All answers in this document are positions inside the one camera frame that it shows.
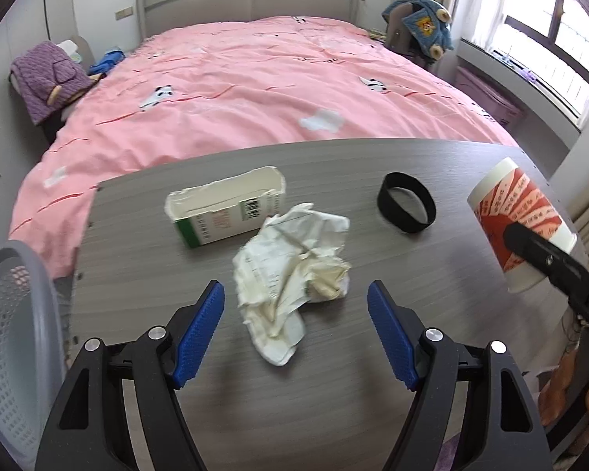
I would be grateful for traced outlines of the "grey plastic trash basket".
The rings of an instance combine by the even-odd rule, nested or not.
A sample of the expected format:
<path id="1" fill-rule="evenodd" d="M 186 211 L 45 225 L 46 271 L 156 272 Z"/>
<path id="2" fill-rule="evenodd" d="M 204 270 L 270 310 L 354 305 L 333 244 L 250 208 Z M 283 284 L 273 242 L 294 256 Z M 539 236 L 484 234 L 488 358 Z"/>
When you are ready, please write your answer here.
<path id="1" fill-rule="evenodd" d="M 33 470 L 66 364 L 53 281 L 25 243 L 0 248 L 0 459 Z"/>

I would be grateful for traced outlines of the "orange white paper cup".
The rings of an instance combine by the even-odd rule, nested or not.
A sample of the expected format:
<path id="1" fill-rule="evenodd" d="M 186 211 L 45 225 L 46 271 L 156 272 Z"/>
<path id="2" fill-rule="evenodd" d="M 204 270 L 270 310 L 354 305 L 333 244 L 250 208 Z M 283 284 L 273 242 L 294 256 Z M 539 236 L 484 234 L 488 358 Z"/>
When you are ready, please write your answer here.
<path id="1" fill-rule="evenodd" d="M 512 294 L 544 279 L 504 241 L 508 226 L 523 226 L 558 249 L 570 253 L 577 236 L 548 197 L 514 161 L 502 159 L 474 186 L 467 203 L 485 234 Z"/>

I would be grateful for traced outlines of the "blue denim jacket on chair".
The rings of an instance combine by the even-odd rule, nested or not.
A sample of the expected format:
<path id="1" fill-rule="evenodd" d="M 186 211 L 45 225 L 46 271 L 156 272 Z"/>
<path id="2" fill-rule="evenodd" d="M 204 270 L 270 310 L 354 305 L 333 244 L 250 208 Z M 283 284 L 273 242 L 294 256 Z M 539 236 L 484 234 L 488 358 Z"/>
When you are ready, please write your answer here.
<path id="1" fill-rule="evenodd" d="M 435 0 L 396 0 L 382 18 L 387 24 L 385 46 L 397 54 L 433 64 L 453 50 L 451 14 Z"/>

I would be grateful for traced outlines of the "pink bed duvet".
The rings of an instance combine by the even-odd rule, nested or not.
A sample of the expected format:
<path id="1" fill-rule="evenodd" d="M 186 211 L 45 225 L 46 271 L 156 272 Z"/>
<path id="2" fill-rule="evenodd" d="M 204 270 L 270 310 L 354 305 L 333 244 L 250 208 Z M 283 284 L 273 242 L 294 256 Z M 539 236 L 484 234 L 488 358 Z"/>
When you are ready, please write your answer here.
<path id="1" fill-rule="evenodd" d="M 9 237 L 67 276 L 97 185 L 226 151 L 348 138 L 513 146 L 469 96 L 348 22 L 272 17 L 156 35 L 77 102 L 25 177 Z"/>

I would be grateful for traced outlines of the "white paper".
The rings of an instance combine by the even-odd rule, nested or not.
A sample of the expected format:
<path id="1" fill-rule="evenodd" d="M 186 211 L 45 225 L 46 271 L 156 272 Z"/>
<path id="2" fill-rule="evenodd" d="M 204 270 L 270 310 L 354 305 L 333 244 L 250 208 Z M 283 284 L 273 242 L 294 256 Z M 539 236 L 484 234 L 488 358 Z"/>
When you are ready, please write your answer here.
<path id="1" fill-rule="evenodd" d="M 304 338 L 302 306 L 348 294 L 351 265 L 340 254 L 349 230 L 349 218 L 301 203 L 268 218 L 235 255 L 240 316 L 271 365 L 286 365 Z"/>

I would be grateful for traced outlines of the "green white carton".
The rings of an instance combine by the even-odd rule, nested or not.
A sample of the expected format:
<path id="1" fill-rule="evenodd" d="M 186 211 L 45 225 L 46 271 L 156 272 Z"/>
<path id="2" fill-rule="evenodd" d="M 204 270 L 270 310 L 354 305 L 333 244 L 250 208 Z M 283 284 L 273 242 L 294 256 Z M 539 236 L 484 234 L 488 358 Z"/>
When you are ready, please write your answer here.
<path id="1" fill-rule="evenodd" d="M 171 192 L 165 213 L 191 249 L 255 231 L 277 215 L 286 199 L 286 180 L 265 166 L 219 181 Z"/>

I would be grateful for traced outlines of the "blue item on nightstand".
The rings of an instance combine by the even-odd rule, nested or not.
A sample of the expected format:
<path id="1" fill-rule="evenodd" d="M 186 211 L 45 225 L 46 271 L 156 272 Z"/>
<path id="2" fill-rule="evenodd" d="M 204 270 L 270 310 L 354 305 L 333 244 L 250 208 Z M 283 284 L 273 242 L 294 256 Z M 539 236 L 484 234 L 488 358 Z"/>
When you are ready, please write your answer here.
<path id="1" fill-rule="evenodd" d="M 112 49 L 107 51 L 97 63 L 93 64 L 88 75 L 107 75 L 115 66 L 125 59 L 125 54 L 121 49 Z"/>

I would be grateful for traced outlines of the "window with dark frame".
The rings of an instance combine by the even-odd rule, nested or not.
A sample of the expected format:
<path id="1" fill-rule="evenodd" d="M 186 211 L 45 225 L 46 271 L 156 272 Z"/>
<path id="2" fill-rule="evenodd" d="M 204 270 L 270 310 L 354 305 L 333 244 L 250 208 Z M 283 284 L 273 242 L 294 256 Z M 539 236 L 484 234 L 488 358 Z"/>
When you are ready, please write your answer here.
<path id="1" fill-rule="evenodd" d="M 474 0 L 470 43 L 555 97 L 589 112 L 589 12 L 579 0 Z"/>

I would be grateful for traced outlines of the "black elastic band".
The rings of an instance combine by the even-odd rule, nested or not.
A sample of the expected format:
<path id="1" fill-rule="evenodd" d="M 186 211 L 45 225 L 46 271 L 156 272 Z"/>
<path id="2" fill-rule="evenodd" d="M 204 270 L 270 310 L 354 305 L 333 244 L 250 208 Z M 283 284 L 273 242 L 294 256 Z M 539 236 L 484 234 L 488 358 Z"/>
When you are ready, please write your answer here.
<path id="1" fill-rule="evenodd" d="M 433 225 L 437 207 L 429 189 L 403 172 L 389 172 L 377 196 L 380 215 L 407 235 L 423 232 Z"/>

